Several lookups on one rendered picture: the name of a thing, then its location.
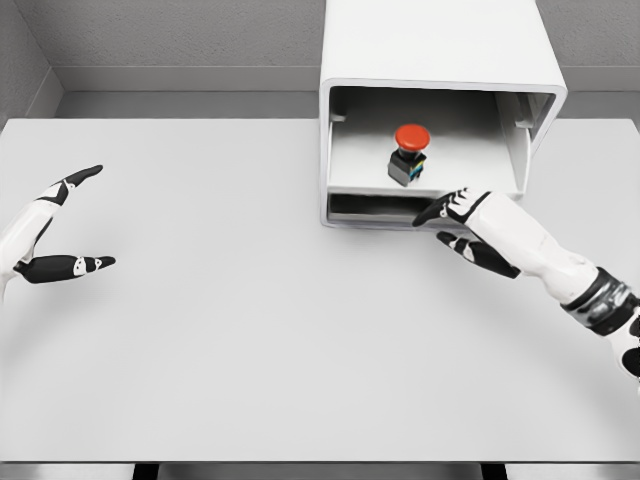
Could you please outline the white sliding cabinet drawer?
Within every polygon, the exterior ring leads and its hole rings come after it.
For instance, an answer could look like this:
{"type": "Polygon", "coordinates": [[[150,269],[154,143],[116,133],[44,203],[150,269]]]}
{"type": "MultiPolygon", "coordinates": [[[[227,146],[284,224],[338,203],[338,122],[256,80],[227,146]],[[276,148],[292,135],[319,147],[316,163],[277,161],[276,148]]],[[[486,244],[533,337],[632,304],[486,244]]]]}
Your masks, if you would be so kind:
{"type": "Polygon", "coordinates": [[[419,179],[403,187],[388,175],[397,148],[396,126],[357,125],[353,119],[332,126],[328,158],[330,193],[436,197],[463,187],[497,191],[513,199],[527,189],[531,160],[529,132],[505,127],[499,118],[428,123],[431,142],[419,179]]]}

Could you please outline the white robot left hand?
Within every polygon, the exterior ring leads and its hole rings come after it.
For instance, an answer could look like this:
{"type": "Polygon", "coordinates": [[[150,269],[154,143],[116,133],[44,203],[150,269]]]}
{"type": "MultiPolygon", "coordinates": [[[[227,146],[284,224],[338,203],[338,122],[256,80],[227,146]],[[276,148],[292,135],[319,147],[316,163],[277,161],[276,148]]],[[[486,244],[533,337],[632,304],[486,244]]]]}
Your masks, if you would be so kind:
{"type": "Polygon", "coordinates": [[[20,276],[31,284],[61,282],[83,277],[116,263],[111,256],[49,255],[37,257],[35,247],[71,192],[103,170],[95,165],[50,185],[0,232],[0,305],[8,283],[20,276]]]}

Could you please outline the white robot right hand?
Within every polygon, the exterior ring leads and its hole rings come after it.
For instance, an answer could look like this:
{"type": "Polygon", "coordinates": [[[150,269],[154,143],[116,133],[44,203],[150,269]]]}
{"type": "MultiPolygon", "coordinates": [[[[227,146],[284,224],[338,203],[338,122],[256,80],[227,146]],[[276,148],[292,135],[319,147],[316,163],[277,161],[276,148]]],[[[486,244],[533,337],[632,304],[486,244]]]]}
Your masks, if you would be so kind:
{"type": "Polygon", "coordinates": [[[539,274],[548,262],[544,228],[504,194],[463,188],[426,207],[412,221],[414,227],[436,219],[450,219],[468,229],[469,240],[441,231],[436,238],[468,262],[515,279],[539,274]]]}

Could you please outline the red-button load switch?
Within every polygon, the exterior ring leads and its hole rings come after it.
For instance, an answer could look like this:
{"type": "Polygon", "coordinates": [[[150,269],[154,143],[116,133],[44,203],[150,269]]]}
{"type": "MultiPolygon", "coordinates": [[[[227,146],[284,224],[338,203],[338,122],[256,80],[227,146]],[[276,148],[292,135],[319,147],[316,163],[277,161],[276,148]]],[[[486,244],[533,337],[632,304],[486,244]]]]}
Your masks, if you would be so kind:
{"type": "Polygon", "coordinates": [[[424,150],[430,144],[429,131],[419,124],[400,126],[394,134],[397,148],[388,163],[388,175],[403,187],[420,177],[426,155],[424,150]]]}

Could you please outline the white tabletop storage cabinet shell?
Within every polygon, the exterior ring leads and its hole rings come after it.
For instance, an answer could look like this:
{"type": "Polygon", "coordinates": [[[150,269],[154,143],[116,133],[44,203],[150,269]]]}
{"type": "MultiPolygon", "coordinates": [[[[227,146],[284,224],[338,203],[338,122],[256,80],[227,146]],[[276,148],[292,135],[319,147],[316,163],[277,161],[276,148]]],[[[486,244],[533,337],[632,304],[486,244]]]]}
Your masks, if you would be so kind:
{"type": "Polygon", "coordinates": [[[529,132],[531,166],[566,97],[536,0],[326,0],[319,82],[323,224],[407,229],[430,200],[449,193],[330,193],[333,125],[353,119],[397,130],[499,118],[529,132]]]}

